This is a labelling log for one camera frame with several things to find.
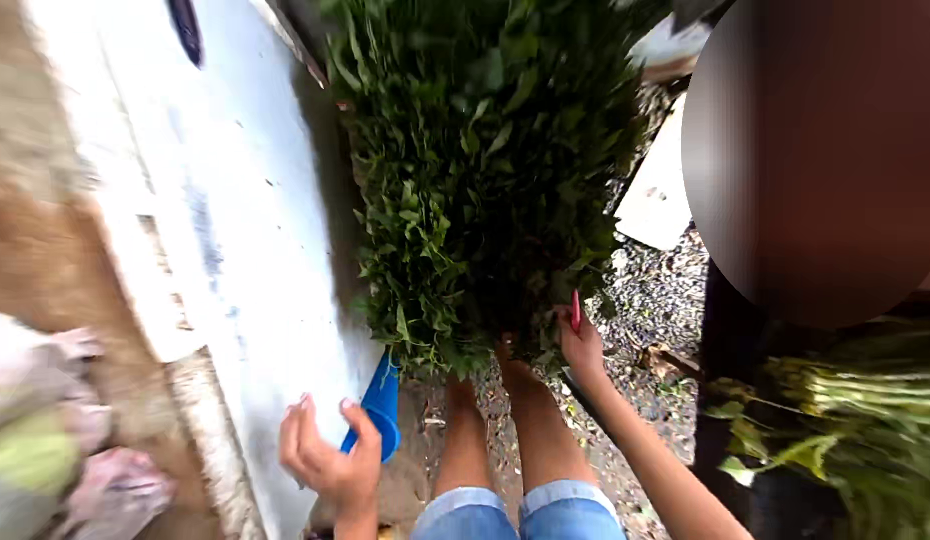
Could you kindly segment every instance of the finger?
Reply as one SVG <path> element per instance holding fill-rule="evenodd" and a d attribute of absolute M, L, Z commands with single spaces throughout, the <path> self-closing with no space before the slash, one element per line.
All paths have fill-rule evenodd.
<path fill-rule="evenodd" d="M 288 464 L 298 455 L 298 407 L 289 405 L 279 428 L 279 458 Z"/>
<path fill-rule="evenodd" d="M 305 392 L 298 410 L 298 456 L 305 465 L 321 471 L 327 464 L 327 458 L 333 448 L 330 448 L 318 434 L 315 398 Z"/>
<path fill-rule="evenodd" d="M 342 400 L 341 410 L 342 416 L 358 435 L 355 448 L 362 447 L 369 451 L 377 449 L 381 452 L 381 433 L 378 433 L 378 428 L 372 423 L 368 413 L 358 406 L 358 403 L 348 398 Z"/>
<path fill-rule="evenodd" d="M 578 338 L 578 333 L 571 328 L 571 306 L 570 305 L 557 305 L 555 306 L 555 313 L 558 314 L 558 327 L 561 329 L 562 339 L 569 338 Z M 585 317 L 582 317 L 582 324 L 585 323 Z"/>
<path fill-rule="evenodd" d="M 585 313 L 585 311 L 582 309 L 581 310 L 581 325 L 578 327 L 578 331 L 580 332 L 582 329 L 584 328 L 586 329 L 587 327 L 593 328 L 594 325 L 591 324 L 591 319 L 588 318 L 588 314 Z"/>
<path fill-rule="evenodd" d="M 315 485 L 318 471 L 303 462 L 299 456 L 299 430 L 302 411 L 297 404 L 289 405 L 279 430 L 279 458 L 288 471 L 299 480 L 299 485 Z"/>

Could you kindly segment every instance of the bundle of greens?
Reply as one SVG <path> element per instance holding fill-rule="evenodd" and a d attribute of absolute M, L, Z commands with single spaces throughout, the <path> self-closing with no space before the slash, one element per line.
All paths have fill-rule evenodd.
<path fill-rule="evenodd" d="M 773 398 L 728 379 L 711 386 L 735 399 L 706 411 L 732 421 L 729 451 L 760 463 L 732 456 L 722 470 L 750 485 L 758 472 L 797 467 L 841 495 L 844 537 L 930 539 L 930 322 L 884 318 L 766 370 Z"/>
<path fill-rule="evenodd" d="M 407 376 L 483 370 L 505 331 L 556 362 L 551 307 L 598 292 L 617 246 L 607 184 L 644 128 L 627 53 L 666 2 L 323 4 L 374 338 Z"/>

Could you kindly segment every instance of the gravel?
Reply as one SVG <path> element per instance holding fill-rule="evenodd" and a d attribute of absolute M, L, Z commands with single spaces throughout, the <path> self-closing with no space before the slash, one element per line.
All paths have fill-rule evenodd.
<path fill-rule="evenodd" d="M 615 273 L 609 293 L 617 316 L 594 324 L 612 353 L 665 343 L 687 355 L 698 353 L 705 313 L 705 279 L 708 251 L 690 226 L 671 251 L 659 251 L 636 240 L 624 239 L 612 255 Z"/>

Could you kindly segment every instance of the leaf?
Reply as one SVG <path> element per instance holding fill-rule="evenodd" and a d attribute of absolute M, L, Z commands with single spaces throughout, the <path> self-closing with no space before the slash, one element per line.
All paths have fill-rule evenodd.
<path fill-rule="evenodd" d="M 585 109 L 579 104 L 562 109 L 562 129 L 567 132 L 574 130 L 584 117 Z"/>
<path fill-rule="evenodd" d="M 538 82 L 538 67 L 531 66 L 526 69 L 524 72 L 519 75 L 519 85 L 515 89 L 515 93 L 512 95 L 512 98 L 508 100 L 508 104 L 505 106 L 504 114 L 514 111 L 521 104 L 528 99 L 528 96 L 531 95 L 531 92 L 535 89 L 535 84 Z"/>
<path fill-rule="evenodd" d="M 481 143 L 478 141 L 478 135 L 474 132 L 474 129 L 466 129 L 462 131 L 462 150 L 465 151 L 469 156 L 477 152 L 481 148 Z"/>
<path fill-rule="evenodd" d="M 408 333 L 408 323 L 405 321 L 405 318 L 404 318 L 404 306 L 402 306 L 400 303 L 399 303 L 399 309 L 396 312 L 395 316 L 398 319 L 397 328 L 399 331 L 399 335 L 401 335 L 401 338 L 404 339 L 405 341 L 411 341 L 411 336 Z"/>
<path fill-rule="evenodd" d="M 745 464 L 733 455 L 726 457 L 721 462 L 721 465 L 718 465 L 718 470 L 728 473 L 736 482 L 745 487 L 751 487 L 752 481 L 755 479 L 755 473 L 745 467 Z"/>
<path fill-rule="evenodd" d="M 588 263 L 591 263 L 594 260 L 595 253 L 591 250 L 586 250 L 585 254 L 580 256 L 575 262 L 568 266 L 569 272 L 579 272 L 582 268 L 588 266 Z"/>
<path fill-rule="evenodd" d="M 478 103 L 478 107 L 474 111 L 474 116 L 471 117 L 471 123 L 473 124 L 476 120 L 483 117 L 485 114 L 485 111 L 488 110 L 488 106 L 491 104 L 492 104 L 492 98 L 490 97 L 487 97 L 481 100 Z"/>
<path fill-rule="evenodd" d="M 792 444 L 782 450 L 778 455 L 772 458 L 771 464 L 762 467 L 762 470 L 770 470 L 787 463 L 798 463 L 808 471 L 812 472 L 819 479 L 827 480 L 825 472 L 822 469 L 825 453 L 838 443 L 841 437 L 832 434 L 825 436 L 808 437 L 805 440 Z"/>
<path fill-rule="evenodd" d="M 761 433 L 747 420 L 735 418 L 731 425 L 732 436 L 735 436 L 745 448 L 745 454 L 760 460 L 768 459 L 768 448 L 761 442 Z"/>
<path fill-rule="evenodd" d="M 501 59 L 501 49 L 497 47 L 488 52 L 485 84 L 489 91 L 494 92 L 505 84 L 505 65 Z"/>
<path fill-rule="evenodd" d="M 351 71 L 345 66 L 345 62 L 342 60 L 342 48 L 344 43 L 340 43 L 331 49 L 331 61 L 334 64 L 335 71 L 342 76 L 342 79 L 345 79 L 345 82 L 348 86 L 351 87 L 353 91 L 361 90 L 361 80 L 358 80 Z"/>
<path fill-rule="evenodd" d="M 498 132 L 498 135 L 495 137 L 495 140 L 492 141 L 492 146 L 489 147 L 488 152 L 486 153 L 487 155 L 497 152 L 498 150 L 501 149 L 502 146 L 505 145 L 505 143 L 508 142 L 508 137 L 512 136 L 513 126 L 514 124 L 512 124 L 512 122 L 508 122 L 507 124 L 504 125 L 503 128 L 501 128 L 501 131 Z"/>
<path fill-rule="evenodd" d="M 744 404 L 737 401 L 729 401 L 722 406 L 711 407 L 705 411 L 705 415 L 711 416 L 711 418 L 718 418 L 720 420 L 732 420 L 741 416 L 741 413 L 744 411 Z"/>

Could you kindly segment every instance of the blue plastic cup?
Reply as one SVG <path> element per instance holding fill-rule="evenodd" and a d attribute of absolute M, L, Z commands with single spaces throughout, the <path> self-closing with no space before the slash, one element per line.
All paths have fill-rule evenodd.
<path fill-rule="evenodd" d="M 386 352 L 381 356 L 372 382 L 365 391 L 361 406 L 372 419 L 372 424 L 381 434 L 381 462 L 385 463 L 395 454 L 401 444 L 401 431 L 399 430 L 399 369 L 392 365 Z M 354 429 L 348 430 L 341 450 L 344 453 L 351 451 L 351 447 L 358 440 Z"/>

